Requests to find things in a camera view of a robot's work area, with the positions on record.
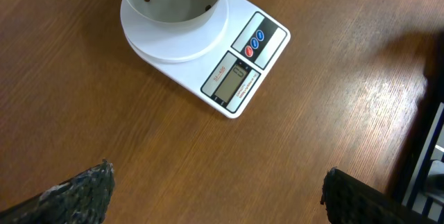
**lcd display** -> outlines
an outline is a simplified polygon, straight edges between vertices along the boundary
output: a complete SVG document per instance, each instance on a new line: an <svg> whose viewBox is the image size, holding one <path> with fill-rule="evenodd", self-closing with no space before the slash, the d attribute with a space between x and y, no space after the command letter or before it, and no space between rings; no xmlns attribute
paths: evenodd
<svg viewBox="0 0 444 224"><path fill-rule="evenodd" d="M247 71L239 65L235 64L227 75L221 86L216 90L215 95L228 103L231 96L234 94L238 86L244 80L247 75Z"/></svg>

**scale platform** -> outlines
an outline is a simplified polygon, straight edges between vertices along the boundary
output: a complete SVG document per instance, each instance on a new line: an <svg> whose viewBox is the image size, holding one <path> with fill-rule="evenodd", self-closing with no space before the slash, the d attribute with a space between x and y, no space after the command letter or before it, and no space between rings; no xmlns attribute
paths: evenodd
<svg viewBox="0 0 444 224"><path fill-rule="evenodd" d="M156 24L121 4L128 43L142 59L228 118L237 118L290 40L247 0L220 0L202 26Z"/></svg>

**brown wooden surface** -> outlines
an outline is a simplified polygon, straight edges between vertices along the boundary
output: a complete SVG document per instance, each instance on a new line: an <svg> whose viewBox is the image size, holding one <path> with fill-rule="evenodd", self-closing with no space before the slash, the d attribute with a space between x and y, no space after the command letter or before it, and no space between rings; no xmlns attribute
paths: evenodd
<svg viewBox="0 0 444 224"><path fill-rule="evenodd" d="M292 34L229 120L138 58L121 0L0 0L0 209L106 157L106 223L326 223L333 166L387 191L444 0L250 0Z"/></svg>

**wood grain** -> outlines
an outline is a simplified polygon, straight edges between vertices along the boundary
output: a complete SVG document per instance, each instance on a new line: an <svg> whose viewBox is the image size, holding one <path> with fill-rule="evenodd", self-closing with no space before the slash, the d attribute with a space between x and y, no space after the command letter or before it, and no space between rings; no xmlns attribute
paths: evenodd
<svg viewBox="0 0 444 224"><path fill-rule="evenodd" d="M106 157L106 223L326 223L337 166L386 192L444 0L249 0L291 41L229 120L142 61L121 0L0 0L0 209Z"/></svg>

